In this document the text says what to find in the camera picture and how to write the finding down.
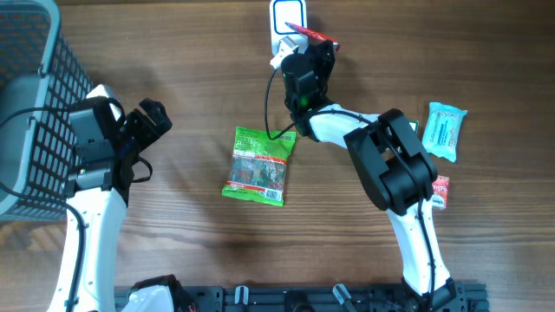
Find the red stick sachet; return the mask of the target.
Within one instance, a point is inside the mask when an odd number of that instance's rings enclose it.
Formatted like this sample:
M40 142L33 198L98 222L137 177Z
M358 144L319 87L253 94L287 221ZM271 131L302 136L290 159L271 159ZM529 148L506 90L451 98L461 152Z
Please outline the red stick sachet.
M336 52L339 51L340 48L341 48L340 43L339 43L336 39L331 38L331 37L329 37L329 36L327 36L327 35L325 35L325 34L323 34L323 33L317 32L317 31L315 31L315 30L313 30L313 29L305 28L305 27L300 26L300 25L297 25L297 24L295 24L295 23L288 23L288 22L286 22L285 24L286 24L290 29L295 30L297 33L299 33L299 34L301 34L301 35L308 36L308 37L311 38L311 39L316 39L316 40L318 40L318 41L320 41L320 42L331 41L331 42L333 43L333 48L334 48L334 50L335 50Z

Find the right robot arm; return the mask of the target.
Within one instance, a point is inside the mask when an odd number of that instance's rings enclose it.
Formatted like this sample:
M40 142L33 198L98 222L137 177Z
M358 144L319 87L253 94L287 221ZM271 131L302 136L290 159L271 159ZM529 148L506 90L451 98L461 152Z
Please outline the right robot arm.
M291 125L304 137L348 151L363 190L376 208L387 213L394 228L409 307L442 309L454 298L454 284L434 229L431 199L436 165L402 111L360 114L328 98L335 60L330 41L279 57L277 69L282 72Z

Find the mint wet wipes pack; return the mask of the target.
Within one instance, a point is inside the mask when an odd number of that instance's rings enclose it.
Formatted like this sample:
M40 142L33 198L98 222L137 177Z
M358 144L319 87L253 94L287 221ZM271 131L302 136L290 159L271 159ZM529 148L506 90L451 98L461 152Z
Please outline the mint wet wipes pack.
M456 147L467 110L442 104L429 103L428 122L421 142L428 153L455 162Z

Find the green white medicine box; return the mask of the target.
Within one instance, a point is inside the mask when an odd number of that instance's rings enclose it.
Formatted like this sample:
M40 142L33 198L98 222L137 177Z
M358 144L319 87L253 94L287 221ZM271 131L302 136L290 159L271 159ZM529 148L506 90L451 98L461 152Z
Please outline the green white medicine box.
M413 128L415 134L419 133L419 121L418 120L411 120L409 125Z

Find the pink tissue pack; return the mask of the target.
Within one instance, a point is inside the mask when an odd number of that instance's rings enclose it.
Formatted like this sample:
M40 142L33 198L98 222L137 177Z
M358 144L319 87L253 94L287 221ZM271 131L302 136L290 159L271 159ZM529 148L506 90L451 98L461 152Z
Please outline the pink tissue pack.
M445 210L447 208L447 199L449 192L449 177L439 175L432 184L434 194L431 198L433 208L436 210Z

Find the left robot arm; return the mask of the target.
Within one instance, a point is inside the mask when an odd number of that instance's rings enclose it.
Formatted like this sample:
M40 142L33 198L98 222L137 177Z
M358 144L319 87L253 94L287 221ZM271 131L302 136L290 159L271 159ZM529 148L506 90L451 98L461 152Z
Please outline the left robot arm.
M99 85L69 114L76 164L63 187L67 232L51 311L113 311L114 275L133 167L173 123L164 105L142 100L126 113Z

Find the green snack bag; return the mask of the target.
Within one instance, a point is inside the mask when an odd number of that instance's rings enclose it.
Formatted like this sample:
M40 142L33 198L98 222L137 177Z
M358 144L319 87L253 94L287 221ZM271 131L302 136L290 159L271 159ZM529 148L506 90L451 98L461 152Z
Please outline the green snack bag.
M237 127L231 171L222 195L283 206L288 158L296 138L295 132L286 132L270 140L264 131Z

